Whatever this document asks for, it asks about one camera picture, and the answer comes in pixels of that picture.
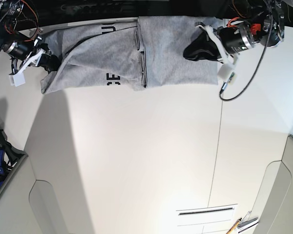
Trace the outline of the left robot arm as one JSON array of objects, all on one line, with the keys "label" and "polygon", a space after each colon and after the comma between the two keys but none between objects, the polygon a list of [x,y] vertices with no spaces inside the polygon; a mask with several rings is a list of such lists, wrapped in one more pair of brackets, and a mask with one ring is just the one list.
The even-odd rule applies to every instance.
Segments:
[{"label": "left robot arm", "polygon": [[263,5],[239,15],[226,26],[213,26],[199,21],[201,34],[186,47],[183,57],[190,61],[217,61],[235,67],[239,53],[261,44],[274,47],[284,40],[285,14],[282,1],[265,0]]}]

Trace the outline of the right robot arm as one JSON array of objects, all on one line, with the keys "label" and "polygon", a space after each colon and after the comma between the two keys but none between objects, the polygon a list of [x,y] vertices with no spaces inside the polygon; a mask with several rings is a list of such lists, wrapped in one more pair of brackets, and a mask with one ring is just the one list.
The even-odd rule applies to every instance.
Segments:
[{"label": "right robot arm", "polygon": [[[27,36],[17,30],[20,22],[30,22],[34,32]],[[0,0],[0,52],[9,55],[11,75],[28,66],[42,67],[48,73],[57,71],[59,58],[43,42],[39,14],[30,0]]]}]

